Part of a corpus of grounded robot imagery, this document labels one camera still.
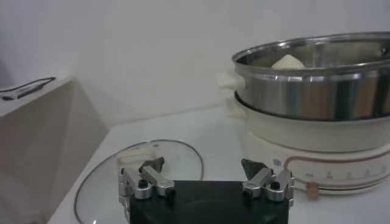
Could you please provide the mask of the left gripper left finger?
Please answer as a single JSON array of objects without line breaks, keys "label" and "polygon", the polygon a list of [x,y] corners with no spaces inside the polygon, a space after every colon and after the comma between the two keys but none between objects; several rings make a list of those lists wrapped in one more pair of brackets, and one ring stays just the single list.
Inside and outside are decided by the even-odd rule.
[{"label": "left gripper left finger", "polygon": [[176,185],[173,180],[160,174],[165,163],[163,157],[146,160],[140,167],[125,163],[124,157],[117,158],[119,202],[124,208],[125,217],[130,220],[130,198],[148,200],[153,191],[158,196],[172,201],[176,196]]}]

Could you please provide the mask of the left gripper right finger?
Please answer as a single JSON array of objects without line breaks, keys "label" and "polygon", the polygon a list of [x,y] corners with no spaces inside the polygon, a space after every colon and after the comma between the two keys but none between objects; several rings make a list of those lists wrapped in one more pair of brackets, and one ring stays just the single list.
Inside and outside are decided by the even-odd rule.
[{"label": "left gripper right finger", "polygon": [[242,192],[250,200],[265,196],[269,201],[288,202],[288,207],[294,205],[295,177],[289,170],[278,174],[264,163],[243,158],[241,165],[247,177],[242,183]]}]

